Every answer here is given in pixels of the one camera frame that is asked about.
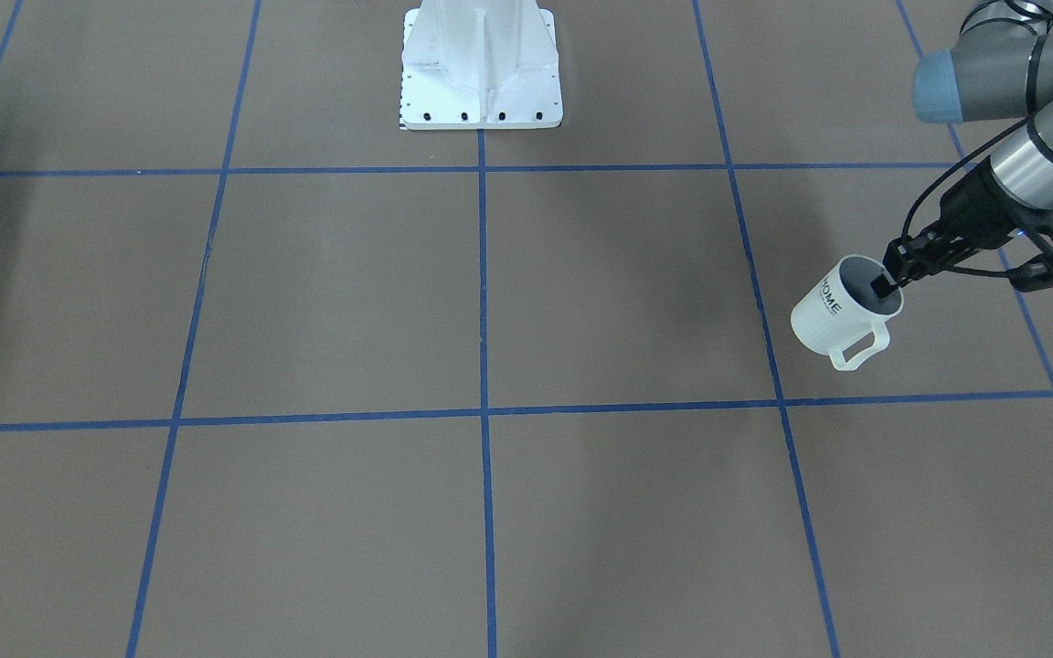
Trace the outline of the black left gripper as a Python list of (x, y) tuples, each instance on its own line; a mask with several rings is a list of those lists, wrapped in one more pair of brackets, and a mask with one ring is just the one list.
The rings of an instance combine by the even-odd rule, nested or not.
[(991, 164), (979, 164), (943, 193), (939, 219), (925, 228), (927, 240), (891, 240), (882, 272), (870, 281), (875, 297), (889, 297), (915, 281), (943, 273), (973, 255), (1000, 250), (1018, 232), (1016, 206), (1025, 205), (999, 182)]

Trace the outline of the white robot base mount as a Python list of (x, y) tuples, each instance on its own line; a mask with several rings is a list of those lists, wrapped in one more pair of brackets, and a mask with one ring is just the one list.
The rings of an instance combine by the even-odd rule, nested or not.
[(535, 1), (422, 1), (402, 20), (399, 125), (552, 129), (563, 123), (556, 21)]

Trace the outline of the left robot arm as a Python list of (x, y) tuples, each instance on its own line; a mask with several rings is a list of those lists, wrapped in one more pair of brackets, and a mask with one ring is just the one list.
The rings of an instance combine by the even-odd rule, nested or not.
[(1035, 258), (1004, 271), (1015, 290), (1053, 288), (1053, 1), (979, 1), (956, 45), (920, 59), (912, 108), (925, 123), (1010, 118), (1013, 125), (973, 151), (940, 200), (939, 219), (903, 225), (868, 288), (880, 299), (939, 273), (963, 274), (978, 251), (1025, 236)]

